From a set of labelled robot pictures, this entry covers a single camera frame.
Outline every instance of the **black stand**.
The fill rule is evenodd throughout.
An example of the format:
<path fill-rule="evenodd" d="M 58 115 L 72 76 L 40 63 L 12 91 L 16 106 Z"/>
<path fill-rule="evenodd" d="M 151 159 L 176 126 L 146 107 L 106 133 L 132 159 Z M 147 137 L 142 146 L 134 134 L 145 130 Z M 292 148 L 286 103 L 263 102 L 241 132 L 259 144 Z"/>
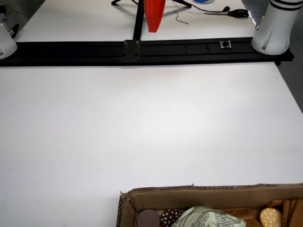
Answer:
<path fill-rule="evenodd" d="M 117 2 L 120 1 L 121 0 L 115 0 L 112 2 L 112 5 L 117 6 Z M 139 0 L 138 3 L 135 2 L 134 0 L 131 1 L 138 5 L 136 23 L 134 25 L 133 40 L 140 40 L 142 34 L 143 19 L 144 19 L 144 0 Z M 191 8 L 191 5 L 184 0 L 172 0 L 172 1 L 185 5 L 187 8 Z"/>

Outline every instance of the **metal bracket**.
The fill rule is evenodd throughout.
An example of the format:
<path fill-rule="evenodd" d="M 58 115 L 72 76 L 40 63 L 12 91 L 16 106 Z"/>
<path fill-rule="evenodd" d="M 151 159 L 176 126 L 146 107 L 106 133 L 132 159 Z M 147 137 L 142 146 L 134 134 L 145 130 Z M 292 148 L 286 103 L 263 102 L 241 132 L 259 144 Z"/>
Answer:
<path fill-rule="evenodd" d="M 141 40 L 125 40 L 123 42 L 121 62 L 134 63 L 140 59 Z"/>
<path fill-rule="evenodd" d="M 231 49 L 232 48 L 231 41 L 228 39 L 225 39 L 224 41 L 220 41 L 220 47 L 221 49 Z"/>

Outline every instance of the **chocolate cookie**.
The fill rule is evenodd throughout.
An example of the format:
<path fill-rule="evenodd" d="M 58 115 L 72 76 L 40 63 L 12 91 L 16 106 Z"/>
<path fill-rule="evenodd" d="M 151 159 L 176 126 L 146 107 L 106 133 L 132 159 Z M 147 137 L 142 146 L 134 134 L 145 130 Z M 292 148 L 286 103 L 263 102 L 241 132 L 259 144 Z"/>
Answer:
<path fill-rule="evenodd" d="M 175 221 L 181 216 L 181 212 L 177 209 L 169 209 L 164 211 L 160 216 L 162 227 L 171 227 Z"/>
<path fill-rule="evenodd" d="M 159 227 L 160 218 L 154 210 L 144 210 L 138 215 L 135 223 L 137 223 L 138 227 Z"/>

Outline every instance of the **blue object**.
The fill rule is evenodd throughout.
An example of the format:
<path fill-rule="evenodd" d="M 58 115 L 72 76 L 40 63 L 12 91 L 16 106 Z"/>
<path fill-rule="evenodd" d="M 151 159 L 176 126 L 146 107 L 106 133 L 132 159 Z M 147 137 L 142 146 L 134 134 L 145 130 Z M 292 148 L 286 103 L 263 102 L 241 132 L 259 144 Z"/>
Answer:
<path fill-rule="evenodd" d="M 194 1 L 199 3 L 204 3 L 204 2 L 208 2 L 209 0 L 194 0 Z"/>

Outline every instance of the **white tabletop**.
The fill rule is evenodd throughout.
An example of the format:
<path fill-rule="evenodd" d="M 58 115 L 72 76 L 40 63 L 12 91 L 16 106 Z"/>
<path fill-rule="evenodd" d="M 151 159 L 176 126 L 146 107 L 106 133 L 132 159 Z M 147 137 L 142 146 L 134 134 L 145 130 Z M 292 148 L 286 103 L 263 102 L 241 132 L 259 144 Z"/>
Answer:
<path fill-rule="evenodd" d="M 19 41 L 131 38 L 134 17 L 105 7 L 47 0 Z M 143 38 L 252 36 L 249 20 L 180 17 Z M 302 129 L 273 63 L 1 68 L 0 226 L 114 227 L 119 191 L 136 187 L 303 182 Z"/>

